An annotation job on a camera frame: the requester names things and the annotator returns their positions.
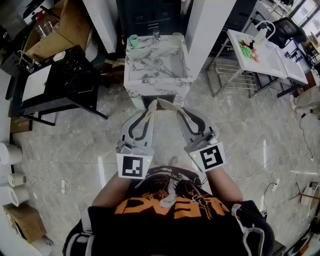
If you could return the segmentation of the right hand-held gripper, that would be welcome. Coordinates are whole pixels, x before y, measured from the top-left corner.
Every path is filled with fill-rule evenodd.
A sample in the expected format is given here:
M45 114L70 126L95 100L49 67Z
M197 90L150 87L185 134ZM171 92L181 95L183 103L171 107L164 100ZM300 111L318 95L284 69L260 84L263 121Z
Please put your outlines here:
M187 152L198 170L202 173L212 171L226 164L224 145L218 141L210 118L190 107L183 108L185 114L176 114Z

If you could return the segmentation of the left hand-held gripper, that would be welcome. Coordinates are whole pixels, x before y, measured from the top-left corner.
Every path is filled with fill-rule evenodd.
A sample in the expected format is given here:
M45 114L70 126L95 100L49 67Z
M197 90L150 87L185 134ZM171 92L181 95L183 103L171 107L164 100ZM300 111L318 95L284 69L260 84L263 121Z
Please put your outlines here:
M141 110L126 120L116 148L117 171L120 178L144 179L155 150L151 148L154 116Z

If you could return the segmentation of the green cup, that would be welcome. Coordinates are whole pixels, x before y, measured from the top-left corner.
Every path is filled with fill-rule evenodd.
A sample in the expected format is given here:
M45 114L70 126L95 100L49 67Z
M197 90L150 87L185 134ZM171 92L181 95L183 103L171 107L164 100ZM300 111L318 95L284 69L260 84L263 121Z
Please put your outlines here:
M131 35L129 38L129 43L132 48L136 49L139 45L139 36L137 34Z

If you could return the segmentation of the person's left forearm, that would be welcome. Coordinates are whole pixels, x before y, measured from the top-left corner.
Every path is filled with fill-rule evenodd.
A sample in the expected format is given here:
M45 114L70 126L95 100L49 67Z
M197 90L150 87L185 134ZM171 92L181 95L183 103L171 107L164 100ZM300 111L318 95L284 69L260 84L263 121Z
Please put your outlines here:
M117 173L107 182L93 200L93 207L115 208L125 200L131 179L119 177Z

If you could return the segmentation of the person's right forearm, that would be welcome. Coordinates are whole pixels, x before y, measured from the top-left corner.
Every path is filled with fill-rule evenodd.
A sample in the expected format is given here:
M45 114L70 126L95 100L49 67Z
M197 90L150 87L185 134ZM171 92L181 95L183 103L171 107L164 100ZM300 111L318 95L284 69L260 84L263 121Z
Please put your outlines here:
M224 205L244 201L243 193L222 167L207 171L206 177L211 189Z

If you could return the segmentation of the metal rack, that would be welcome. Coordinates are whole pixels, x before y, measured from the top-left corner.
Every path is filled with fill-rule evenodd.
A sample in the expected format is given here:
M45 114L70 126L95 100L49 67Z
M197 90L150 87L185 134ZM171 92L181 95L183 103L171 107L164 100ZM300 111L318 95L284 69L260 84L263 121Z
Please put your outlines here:
M242 69L237 60L217 58L207 66L206 74L213 97L226 89L246 90L251 96L261 85L258 74Z

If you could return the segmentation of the white marble sink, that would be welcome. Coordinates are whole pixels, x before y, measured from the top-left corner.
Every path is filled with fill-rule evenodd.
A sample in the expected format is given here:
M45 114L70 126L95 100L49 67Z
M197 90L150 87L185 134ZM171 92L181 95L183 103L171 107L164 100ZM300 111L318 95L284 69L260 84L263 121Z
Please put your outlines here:
M193 82L185 38L180 47L172 45L172 35L161 36L158 45L152 36L140 36L137 48L126 45L123 85L137 109L156 98L181 107Z

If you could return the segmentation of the black speckled cabinet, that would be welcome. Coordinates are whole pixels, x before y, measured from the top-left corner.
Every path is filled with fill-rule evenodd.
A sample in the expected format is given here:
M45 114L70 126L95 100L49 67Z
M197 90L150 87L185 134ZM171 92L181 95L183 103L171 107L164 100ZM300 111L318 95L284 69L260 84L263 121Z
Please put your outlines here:
M62 60L55 62L50 59L41 69L49 65L51 69L44 93L41 95L22 101L27 79L35 72L22 71L15 79L15 89L8 110L10 118L26 118L55 126L55 122L44 120L42 117L81 108L105 120L108 119L107 115L97 110L100 74L87 60L80 46L67 49Z

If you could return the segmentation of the green toy vegetable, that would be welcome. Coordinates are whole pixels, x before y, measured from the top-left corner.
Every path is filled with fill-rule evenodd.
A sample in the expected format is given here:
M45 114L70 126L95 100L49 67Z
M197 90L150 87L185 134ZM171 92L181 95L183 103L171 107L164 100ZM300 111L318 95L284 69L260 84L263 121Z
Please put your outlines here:
M253 58L253 52L247 45L240 45L242 54L249 59Z

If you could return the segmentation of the white table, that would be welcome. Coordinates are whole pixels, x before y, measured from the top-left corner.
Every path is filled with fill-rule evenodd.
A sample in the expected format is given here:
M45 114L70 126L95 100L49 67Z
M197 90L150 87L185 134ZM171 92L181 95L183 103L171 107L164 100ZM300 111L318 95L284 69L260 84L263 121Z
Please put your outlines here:
M227 36L233 46L241 69L274 78L266 85L259 86L259 89L252 96L270 89L276 83L280 83L283 80L293 81L299 85L306 85L308 83L300 64L285 57L285 54L278 50L275 44L264 39L256 48L258 61L255 61L245 57L240 48L240 41L242 39L245 42L249 42L253 39L253 36L231 29L227 31Z

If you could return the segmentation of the person's black orange-print shirt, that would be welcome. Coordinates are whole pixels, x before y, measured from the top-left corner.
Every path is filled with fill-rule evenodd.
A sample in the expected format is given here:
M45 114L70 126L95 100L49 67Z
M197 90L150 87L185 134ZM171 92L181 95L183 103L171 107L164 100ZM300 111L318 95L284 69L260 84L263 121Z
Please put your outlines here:
M198 175L156 166L115 208L90 206L63 256L271 256L275 236L251 200L223 204Z

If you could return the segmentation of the white rectangular basin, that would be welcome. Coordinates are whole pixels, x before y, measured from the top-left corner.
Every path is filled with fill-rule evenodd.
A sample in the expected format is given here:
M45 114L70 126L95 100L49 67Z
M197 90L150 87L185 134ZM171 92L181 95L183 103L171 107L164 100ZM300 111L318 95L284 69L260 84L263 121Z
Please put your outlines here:
M44 93L51 67L48 65L27 78L22 96L23 102Z

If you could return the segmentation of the dark grey storage bin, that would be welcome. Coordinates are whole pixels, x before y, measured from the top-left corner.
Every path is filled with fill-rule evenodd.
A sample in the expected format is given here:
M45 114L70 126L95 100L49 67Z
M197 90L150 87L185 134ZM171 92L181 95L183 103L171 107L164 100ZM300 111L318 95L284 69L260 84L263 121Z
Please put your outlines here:
M160 35L180 30L181 0L116 0L116 5L126 38L151 36L154 30Z

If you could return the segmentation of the large cardboard box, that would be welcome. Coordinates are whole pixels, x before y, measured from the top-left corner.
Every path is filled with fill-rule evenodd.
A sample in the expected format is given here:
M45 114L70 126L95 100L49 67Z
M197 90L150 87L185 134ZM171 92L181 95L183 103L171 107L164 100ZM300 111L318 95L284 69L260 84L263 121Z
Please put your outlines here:
M57 30L40 39L33 29L24 47L25 54L38 62L77 45L85 51L92 28L83 0L60 0L51 10L60 17Z

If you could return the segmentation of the small chrome tap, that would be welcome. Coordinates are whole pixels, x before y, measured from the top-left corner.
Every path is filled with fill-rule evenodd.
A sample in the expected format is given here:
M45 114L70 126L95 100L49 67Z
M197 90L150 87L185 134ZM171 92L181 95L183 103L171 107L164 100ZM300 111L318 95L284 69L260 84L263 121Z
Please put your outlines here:
M29 57L22 50L18 50L17 53L19 55L19 62L18 62L19 66L25 67L25 69L30 74L39 70L41 64L37 60L33 59L32 57Z

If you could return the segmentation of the black office chair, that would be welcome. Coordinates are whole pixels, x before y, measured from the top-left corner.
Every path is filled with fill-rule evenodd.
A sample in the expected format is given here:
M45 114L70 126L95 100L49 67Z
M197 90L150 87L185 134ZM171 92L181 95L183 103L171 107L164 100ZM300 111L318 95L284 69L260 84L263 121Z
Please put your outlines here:
M288 17L273 22L273 25L275 32L268 40L276 44L280 49L285 48L288 42L294 41L299 44L306 42L308 39L303 29Z

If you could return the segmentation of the small cardboard box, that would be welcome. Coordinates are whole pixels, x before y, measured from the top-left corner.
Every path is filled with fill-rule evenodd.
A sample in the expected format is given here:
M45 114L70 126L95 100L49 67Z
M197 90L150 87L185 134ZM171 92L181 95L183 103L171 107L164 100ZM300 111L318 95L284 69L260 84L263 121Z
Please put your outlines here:
M15 206L10 203L4 205L3 209L13 227L29 244L40 240L47 234L38 210L32 206L26 203Z

